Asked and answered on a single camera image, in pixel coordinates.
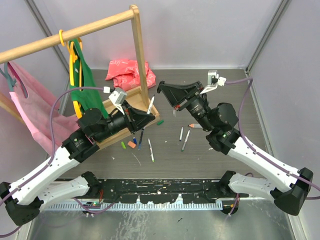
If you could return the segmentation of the white pen black tip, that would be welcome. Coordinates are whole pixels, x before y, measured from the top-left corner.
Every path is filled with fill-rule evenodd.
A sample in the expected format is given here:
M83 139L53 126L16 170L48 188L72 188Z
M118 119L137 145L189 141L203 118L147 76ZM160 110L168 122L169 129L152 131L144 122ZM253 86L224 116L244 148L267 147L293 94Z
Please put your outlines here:
M153 95L152 98L151 98L151 100L150 100L150 103L149 103L149 106L148 106L148 109L147 109L147 114L150 114L150 113L151 113L154 100L155 100L155 95Z

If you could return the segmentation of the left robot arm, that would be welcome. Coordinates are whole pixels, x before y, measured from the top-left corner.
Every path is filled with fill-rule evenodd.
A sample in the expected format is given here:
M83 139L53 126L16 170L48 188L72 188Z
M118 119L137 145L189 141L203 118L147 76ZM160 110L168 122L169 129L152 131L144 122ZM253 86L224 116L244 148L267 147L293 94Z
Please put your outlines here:
M135 133L156 118L152 113L134 108L127 102L121 107L122 111L114 109L114 114L108 118L104 118L97 108L87 109L77 121L79 129L62 142L53 153L53 158L47 159L20 180L0 184L0 197L17 226L32 221L49 205L69 198L95 198L99 195L101 184L90 171L64 184L49 185L97 152L100 149L98 143L124 129Z

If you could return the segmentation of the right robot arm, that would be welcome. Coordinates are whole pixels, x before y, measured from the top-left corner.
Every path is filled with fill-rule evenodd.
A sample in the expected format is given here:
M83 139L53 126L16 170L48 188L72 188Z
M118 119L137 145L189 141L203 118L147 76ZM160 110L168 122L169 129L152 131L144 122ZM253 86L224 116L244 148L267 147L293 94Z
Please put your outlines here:
M283 212L297 216L307 199L313 180L308 168L287 165L259 147L235 128L239 119L230 103L210 108L203 85L197 81L187 85L161 81L157 92L163 93L176 110L186 109L208 133L205 137L217 152L241 161L264 178L245 176L226 171L221 177L219 191L225 197L248 194L273 202Z

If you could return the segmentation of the blue pen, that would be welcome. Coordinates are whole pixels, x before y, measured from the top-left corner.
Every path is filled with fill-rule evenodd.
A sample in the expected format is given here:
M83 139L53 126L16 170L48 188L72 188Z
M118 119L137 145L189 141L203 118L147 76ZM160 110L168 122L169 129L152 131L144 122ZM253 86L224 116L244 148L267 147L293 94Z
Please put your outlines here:
M138 142L138 151L140 151L141 146L142 146L144 131L145 131L145 127L143 127L140 132L140 138L139 138L139 142Z

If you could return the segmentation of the white pen green tip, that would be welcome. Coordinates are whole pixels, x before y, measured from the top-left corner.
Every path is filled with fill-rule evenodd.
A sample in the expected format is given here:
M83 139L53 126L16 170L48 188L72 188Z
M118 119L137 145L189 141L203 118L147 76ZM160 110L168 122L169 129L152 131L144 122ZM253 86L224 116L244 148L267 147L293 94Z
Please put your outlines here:
M155 158L154 158L154 153L153 153L153 148L152 148L151 140L150 140L149 138L148 138L148 146L149 146L151 161L154 163L154 162L155 162Z

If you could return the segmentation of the short white pen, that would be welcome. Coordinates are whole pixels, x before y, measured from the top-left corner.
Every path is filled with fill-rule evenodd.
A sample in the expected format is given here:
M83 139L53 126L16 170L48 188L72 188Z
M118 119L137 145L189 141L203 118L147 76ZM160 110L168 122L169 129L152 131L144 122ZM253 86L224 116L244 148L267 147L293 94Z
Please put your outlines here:
M179 133L179 141L180 142L182 141L182 138L183 138L183 132L184 132L184 127L182 126L180 129L180 133Z

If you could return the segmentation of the long white green pen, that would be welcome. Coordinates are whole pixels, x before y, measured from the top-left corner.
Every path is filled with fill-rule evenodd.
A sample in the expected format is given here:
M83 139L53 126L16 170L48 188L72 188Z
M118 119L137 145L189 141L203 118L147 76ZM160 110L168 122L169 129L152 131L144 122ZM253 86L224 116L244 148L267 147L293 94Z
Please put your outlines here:
M186 147L186 144L187 144L187 141L188 141L190 132L191 132L191 129L189 129L189 130L187 131L187 134L186 134L186 136L185 136L185 139L184 139L184 142L183 142L183 145L182 145L182 148L181 148L181 152L184 152L184 150L185 150L185 147Z

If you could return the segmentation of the orange eraser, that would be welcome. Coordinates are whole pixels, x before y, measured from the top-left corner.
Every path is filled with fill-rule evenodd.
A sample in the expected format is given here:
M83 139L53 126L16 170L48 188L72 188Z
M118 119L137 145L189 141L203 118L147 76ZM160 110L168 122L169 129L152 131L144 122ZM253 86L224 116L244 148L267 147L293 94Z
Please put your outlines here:
M136 144L135 144L134 142L132 142L132 141L129 141L129 142L127 143L127 145L128 145L129 147L131 147L132 149L134 149L134 148L136 147Z

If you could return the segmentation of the grey pencil orange tip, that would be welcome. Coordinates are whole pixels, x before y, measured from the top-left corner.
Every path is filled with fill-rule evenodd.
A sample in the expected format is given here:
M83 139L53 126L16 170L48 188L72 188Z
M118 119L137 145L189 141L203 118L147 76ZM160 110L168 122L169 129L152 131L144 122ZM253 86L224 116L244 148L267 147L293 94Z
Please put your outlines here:
M190 128L194 128L194 129L202 129L203 127L198 124L198 123L191 123L188 125Z

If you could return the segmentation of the red patterned cloth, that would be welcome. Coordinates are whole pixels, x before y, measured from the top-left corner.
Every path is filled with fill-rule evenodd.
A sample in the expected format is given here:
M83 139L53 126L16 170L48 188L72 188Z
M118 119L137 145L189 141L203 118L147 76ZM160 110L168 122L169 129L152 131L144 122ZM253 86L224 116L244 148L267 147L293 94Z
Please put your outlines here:
M141 85L138 62L130 59L111 60L106 81L113 81L115 88L129 91Z

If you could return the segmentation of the green tank top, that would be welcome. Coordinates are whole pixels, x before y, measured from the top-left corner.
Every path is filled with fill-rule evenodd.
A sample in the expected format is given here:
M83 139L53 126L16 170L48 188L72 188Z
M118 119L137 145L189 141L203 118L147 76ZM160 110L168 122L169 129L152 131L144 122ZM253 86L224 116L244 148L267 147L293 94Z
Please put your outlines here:
M85 61L83 55L83 44L80 38L75 38L71 41L74 41L74 48L76 49L78 60L75 63L75 67L79 69L79 62L82 66L81 73L81 82L80 87L72 87L71 89L78 88L70 93L71 98L78 101L81 104L81 112L83 113L90 108L97 108L101 111L104 118L108 117L108 112L106 111L103 101L101 99L100 93L96 89L90 89L90 87L95 87L95 80L93 78L92 70Z

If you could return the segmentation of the yellow plastic hanger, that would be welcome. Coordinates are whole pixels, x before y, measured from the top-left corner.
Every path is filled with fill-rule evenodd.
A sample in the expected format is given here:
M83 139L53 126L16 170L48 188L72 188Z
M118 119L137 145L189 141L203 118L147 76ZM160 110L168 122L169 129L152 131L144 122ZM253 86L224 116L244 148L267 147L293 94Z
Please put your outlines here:
M69 41L66 43L63 39L63 30L60 29L59 32L59 39L60 43L63 47L67 47L68 53L69 53L69 84L71 87L82 87L82 64L79 62L79 69L75 67L75 63L78 60L78 53L75 49L75 42ZM82 117L82 111L81 111L81 103L79 101L73 99L73 95L71 95L71 100L74 108L75 115L77 118Z

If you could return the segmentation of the pink shirt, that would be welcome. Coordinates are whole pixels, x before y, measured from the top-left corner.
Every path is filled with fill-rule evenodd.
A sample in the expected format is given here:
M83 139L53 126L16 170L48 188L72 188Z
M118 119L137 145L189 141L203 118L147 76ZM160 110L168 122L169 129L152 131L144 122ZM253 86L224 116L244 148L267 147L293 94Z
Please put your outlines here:
M36 78L14 62L9 62L24 83L28 97L24 97L19 82L9 90L11 100L14 102L20 116L29 129L33 139L50 155L52 154L52 136L50 128L50 111L56 97L45 88ZM58 148L71 133L79 126L76 116L64 116L58 112L60 104L57 103L53 111L53 134L55 147Z

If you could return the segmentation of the grey blue hanger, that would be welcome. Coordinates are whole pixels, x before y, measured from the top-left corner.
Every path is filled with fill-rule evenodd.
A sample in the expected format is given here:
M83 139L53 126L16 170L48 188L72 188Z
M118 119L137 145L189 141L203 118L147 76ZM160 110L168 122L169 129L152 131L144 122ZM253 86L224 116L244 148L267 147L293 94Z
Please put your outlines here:
M20 87L23 91L24 97L25 98L28 97L28 91L27 91L24 83L22 82L21 78L18 76L17 72L14 70L14 68L12 67L12 65L9 62L5 62L3 64L3 69L2 68L0 69L0 73L6 79L9 90L11 92L14 91L14 87L17 85L17 82L19 82Z

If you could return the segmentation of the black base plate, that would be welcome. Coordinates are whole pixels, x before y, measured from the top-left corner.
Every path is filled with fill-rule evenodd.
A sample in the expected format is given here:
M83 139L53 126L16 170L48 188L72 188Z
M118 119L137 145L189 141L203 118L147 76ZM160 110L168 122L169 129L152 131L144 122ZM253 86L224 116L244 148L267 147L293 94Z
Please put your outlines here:
M77 199L97 199L104 203L173 204L182 197L183 204L215 203L217 199L234 198L233 192L222 191L212 179L100 179L95 195L88 193Z

